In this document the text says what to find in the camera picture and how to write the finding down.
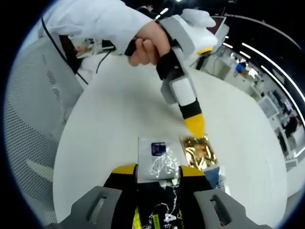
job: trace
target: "white mesh chair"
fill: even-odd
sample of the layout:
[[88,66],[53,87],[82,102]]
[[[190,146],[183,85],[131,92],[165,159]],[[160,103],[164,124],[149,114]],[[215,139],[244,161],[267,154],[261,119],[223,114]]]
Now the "white mesh chair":
[[[64,54],[59,36],[52,35]],[[83,89],[48,37],[18,54],[4,103],[4,136],[12,172],[43,224],[56,222],[53,166],[59,140]]]

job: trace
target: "table surface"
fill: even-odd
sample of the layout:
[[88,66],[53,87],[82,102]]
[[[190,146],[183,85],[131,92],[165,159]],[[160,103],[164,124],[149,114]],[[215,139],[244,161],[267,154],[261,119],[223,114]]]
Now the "table surface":
[[[275,133],[253,98],[230,84],[189,69],[230,195],[258,224],[276,226],[285,212],[287,174]],[[62,133],[53,177],[58,221],[111,171],[137,163],[138,137],[179,141],[190,135],[178,105],[167,105],[152,65],[131,67],[107,57],[74,107]]]

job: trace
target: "white sleeve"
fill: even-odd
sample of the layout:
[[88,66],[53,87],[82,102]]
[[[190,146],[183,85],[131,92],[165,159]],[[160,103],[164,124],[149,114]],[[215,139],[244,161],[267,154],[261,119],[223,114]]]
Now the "white sleeve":
[[110,40],[119,53],[152,20],[120,0],[59,0],[43,18],[49,32]]

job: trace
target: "person's hand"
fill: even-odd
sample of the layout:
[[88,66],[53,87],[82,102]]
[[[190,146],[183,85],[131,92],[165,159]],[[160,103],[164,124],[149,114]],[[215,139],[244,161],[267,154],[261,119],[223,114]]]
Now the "person's hand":
[[135,38],[136,51],[129,57],[132,66],[140,63],[156,65],[159,58],[171,49],[165,31],[154,21],[144,25]]

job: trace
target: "gold foil packet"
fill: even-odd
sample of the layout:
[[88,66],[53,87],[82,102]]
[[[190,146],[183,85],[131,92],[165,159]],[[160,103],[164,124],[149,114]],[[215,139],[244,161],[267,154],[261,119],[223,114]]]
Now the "gold foil packet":
[[202,138],[181,137],[180,142],[190,167],[203,171],[210,166],[217,165],[217,158],[207,135]]

